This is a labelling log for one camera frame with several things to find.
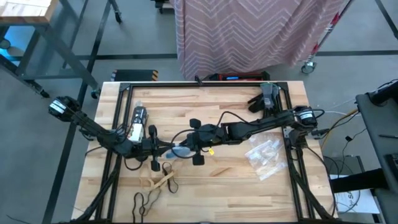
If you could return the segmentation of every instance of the workbench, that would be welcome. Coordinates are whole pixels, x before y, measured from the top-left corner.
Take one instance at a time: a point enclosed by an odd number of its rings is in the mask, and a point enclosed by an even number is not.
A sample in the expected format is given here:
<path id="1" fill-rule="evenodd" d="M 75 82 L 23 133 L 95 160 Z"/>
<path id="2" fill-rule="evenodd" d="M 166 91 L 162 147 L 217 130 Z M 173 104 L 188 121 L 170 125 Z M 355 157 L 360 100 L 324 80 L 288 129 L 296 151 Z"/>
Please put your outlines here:
<path id="1" fill-rule="evenodd" d="M 81 2 L 80 15 L 71 5 L 68 0 L 0 0 L 0 26 L 2 27 L 2 38 L 6 34 L 10 26 L 31 26 L 35 28 L 32 38 L 24 50 L 24 55 L 16 61 L 19 63 L 16 65 L 12 63 L 9 58 L 0 55 L 0 68 L 4 69 L 11 76 L 19 80 L 25 86 L 33 89 L 36 93 L 41 96 L 48 98 L 49 94 L 35 80 L 39 79 L 66 79 L 66 78 L 81 78 L 83 83 L 86 83 L 93 89 L 93 96 L 95 97 L 100 93 L 98 82 L 91 75 L 92 68 L 86 68 L 72 52 L 72 47 L 76 39 L 83 15 L 87 7 L 88 0 Z M 116 0 L 108 0 L 104 15 L 109 14 L 110 5 L 113 6 L 116 20 L 121 23 L 120 12 Z M 73 31 L 64 31 L 65 27 L 71 26 L 71 24 L 65 24 L 66 17 L 71 18 L 73 21 Z M 68 37 L 62 36 L 64 32 L 67 33 Z M 56 57 L 57 54 L 51 54 L 46 56 L 47 58 L 40 58 L 38 63 L 37 71 L 27 70 L 27 66 L 32 56 L 35 46 L 37 45 L 40 38 L 45 39 L 49 49 L 45 49 L 44 52 L 52 53 L 54 49 L 63 59 L 64 63 L 60 67 L 56 74 L 47 74 L 45 68 L 48 68 L 49 62 L 52 57 Z"/>
<path id="2" fill-rule="evenodd" d="M 172 87 L 135 86 L 132 90 L 130 113 L 136 103 L 141 102 L 149 114 L 147 126 L 156 125 L 158 137 L 163 141 L 170 141 L 179 131 L 190 129 L 191 118 L 201 120 L 202 124 L 216 124 L 221 113 L 226 110 L 248 121 L 261 116 L 261 113 L 249 112 L 247 104 L 248 100 L 261 93 L 259 87 L 233 86 L 237 85 L 236 82 L 218 82 L 230 84 L 223 87 L 177 87 L 182 83 L 184 82 L 173 82 Z M 120 84 L 106 82 L 102 87 L 95 121 L 106 129 L 112 128 Z M 303 82 L 287 82 L 287 86 L 292 106 L 308 105 Z M 122 106 L 120 118 L 124 116 L 123 111 Z M 233 116 L 226 115 L 223 118 L 224 123 L 235 121 L 237 118 Z M 281 128 L 269 132 L 282 138 Z M 183 139 L 184 135 L 177 138 L 178 141 Z M 307 143 L 322 157 L 318 141 L 307 139 Z M 97 146 L 99 145 L 96 141 L 91 142 L 88 150 Z M 144 217 L 144 222 L 296 222 L 288 168 L 260 181 L 244 156 L 250 149 L 252 146 L 249 141 L 235 146 L 214 147 L 215 154 L 211 156 L 206 153 L 203 166 L 193 166 L 191 159 L 173 161 L 179 190 L 176 194 L 171 194 L 167 188 L 163 188 L 160 198 L 153 204 L 148 216 Z M 72 218 L 79 217 L 98 193 L 107 153 L 105 149 L 98 149 L 87 155 Z M 280 156 L 286 158 L 283 150 Z M 303 160 L 310 190 L 331 213 L 333 197 L 324 166 L 306 149 L 303 149 Z M 137 167 L 139 162 L 128 159 L 127 164 L 129 167 Z M 134 194 L 145 192 L 149 186 L 145 180 L 149 176 L 155 181 L 163 177 L 161 172 L 150 170 L 150 159 L 137 171 L 129 171 L 124 165 L 121 166 L 113 222 L 132 222 Z M 110 190 L 105 196 L 105 208 L 109 201 L 109 192 Z M 301 190 L 299 192 L 304 217 L 308 217 L 303 193 Z"/>

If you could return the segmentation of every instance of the paper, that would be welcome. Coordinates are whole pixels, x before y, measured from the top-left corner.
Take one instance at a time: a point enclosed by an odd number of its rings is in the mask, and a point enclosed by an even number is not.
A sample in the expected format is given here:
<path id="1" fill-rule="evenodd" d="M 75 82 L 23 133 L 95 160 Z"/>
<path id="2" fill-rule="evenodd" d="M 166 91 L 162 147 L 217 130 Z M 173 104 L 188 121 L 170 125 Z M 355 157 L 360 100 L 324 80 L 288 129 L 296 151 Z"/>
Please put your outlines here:
<path id="1" fill-rule="evenodd" d="M 336 179 L 337 175 L 330 175 L 330 178 Z M 372 213 L 372 214 L 380 213 L 376 203 L 374 202 L 373 195 L 369 189 L 336 193 L 335 197 L 337 203 L 337 210 L 339 213 L 346 213 L 346 212 Z"/>

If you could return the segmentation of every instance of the gray floor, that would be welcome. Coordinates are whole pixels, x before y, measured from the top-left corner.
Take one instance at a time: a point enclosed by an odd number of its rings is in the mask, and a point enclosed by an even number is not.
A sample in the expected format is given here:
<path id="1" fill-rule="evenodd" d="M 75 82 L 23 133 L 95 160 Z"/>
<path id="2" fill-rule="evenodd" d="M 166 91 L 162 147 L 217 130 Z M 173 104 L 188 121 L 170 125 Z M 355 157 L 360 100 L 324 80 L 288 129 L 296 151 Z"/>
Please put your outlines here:
<path id="1" fill-rule="evenodd" d="M 174 15 L 160 15 L 149 0 L 118 0 L 124 19 L 119 26 L 111 13 L 100 54 L 157 54 L 175 53 Z M 398 2 L 383 0 L 391 17 L 398 24 Z M 73 50 L 88 55 L 94 43 L 105 0 L 90 1 Z M 14 45 L 23 48 L 26 35 L 9 34 Z M 354 2 L 347 15 L 322 50 L 398 50 L 382 14 L 373 0 Z M 375 89 L 382 83 L 397 78 L 398 55 L 362 57 L 318 57 L 317 69 L 310 75 L 299 72 L 301 66 L 278 65 L 267 71 L 273 80 L 303 80 L 310 103 L 314 108 L 346 113 L 356 106 L 357 94 Z M 103 60 L 96 61 L 93 75 L 99 82 L 108 81 L 115 69 L 157 69 L 161 80 L 182 80 L 178 63 L 167 60 Z M 47 114 L 48 99 L 40 99 L 24 85 L 0 71 L 0 223 L 16 223 L 6 214 L 29 223 L 41 222 L 49 197 L 68 124 Z M 77 96 L 80 80 L 47 80 L 40 84 L 52 95 Z M 84 110 L 93 116 L 97 101 L 86 97 Z M 320 118 L 319 127 L 327 128 L 339 118 L 327 113 Z M 364 128 L 360 117 L 335 131 L 324 155 L 340 156 L 345 136 L 353 136 Z M 84 151 L 88 143 L 76 135 L 58 200 L 54 222 L 66 221 L 72 213 L 78 182 L 83 167 Z M 347 155 L 360 155 L 365 169 L 379 167 L 369 136 L 364 133 L 351 142 Z M 345 215 L 345 220 L 363 220 L 361 215 Z"/>

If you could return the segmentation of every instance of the pink curtain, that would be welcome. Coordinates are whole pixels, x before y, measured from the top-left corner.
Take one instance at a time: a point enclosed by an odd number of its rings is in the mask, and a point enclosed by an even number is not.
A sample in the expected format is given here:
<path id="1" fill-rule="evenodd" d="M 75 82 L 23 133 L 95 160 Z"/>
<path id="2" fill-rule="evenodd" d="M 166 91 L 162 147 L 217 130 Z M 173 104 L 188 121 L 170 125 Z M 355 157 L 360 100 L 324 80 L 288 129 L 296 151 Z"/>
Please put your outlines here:
<path id="1" fill-rule="evenodd" d="M 171 0 L 185 79 L 305 60 L 343 0 Z"/>

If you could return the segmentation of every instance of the wooden table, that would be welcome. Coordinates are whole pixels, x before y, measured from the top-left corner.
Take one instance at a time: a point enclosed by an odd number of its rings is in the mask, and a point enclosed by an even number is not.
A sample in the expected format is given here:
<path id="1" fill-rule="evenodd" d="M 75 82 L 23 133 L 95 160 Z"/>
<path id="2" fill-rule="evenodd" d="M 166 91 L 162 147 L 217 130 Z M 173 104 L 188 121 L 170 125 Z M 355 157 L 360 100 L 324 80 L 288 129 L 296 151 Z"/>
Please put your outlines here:
<path id="1" fill-rule="evenodd" d="M 308 99 L 302 82 L 288 82 L 293 106 L 307 105 Z M 95 121 L 111 128 L 119 83 L 104 83 Z M 132 107 L 140 101 L 147 108 L 147 126 L 154 124 L 158 137 L 170 141 L 183 129 L 189 129 L 189 119 L 197 118 L 202 124 L 216 124 L 223 111 L 232 111 L 251 121 L 260 116 L 248 111 L 247 100 L 258 95 L 256 87 L 202 87 L 202 88 L 134 88 Z M 226 115 L 223 122 L 237 118 Z M 281 129 L 270 132 L 282 137 Z M 318 141 L 308 139 L 308 145 L 321 155 Z M 88 149 L 98 146 L 91 142 Z M 249 141 L 237 146 L 214 147 L 215 155 L 205 155 L 204 166 L 193 166 L 192 160 L 178 160 L 173 164 L 175 180 L 180 188 L 171 194 L 163 188 L 162 195 L 152 207 L 145 222 L 291 222 L 296 221 L 295 207 L 288 169 L 260 181 L 244 154 L 252 147 Z M 73 218 L 82 214 L 100 189 L 106 150 L 88 154 L 77 193 Z M 304 150 L 310 189 L 320 203 L 331 212 L 333 197 L 322 163 L 311 152 Z M 130 167 L 138 166 L 134 159 Z M 133 196 L 142 192 L 139 177 L 148 177 L 150 160 L 144 163 L 145 172 L 121 168 L 113 222 L 131 222 Z M 162 177 L 161 172 L 151 172 Z M 304 214 L 305 202 L 301 197 Z"/>
<path id="2" fill-rule="evenodd" d="M 49 23 L 58 0 L 0 0 L 0 23 Z"/>

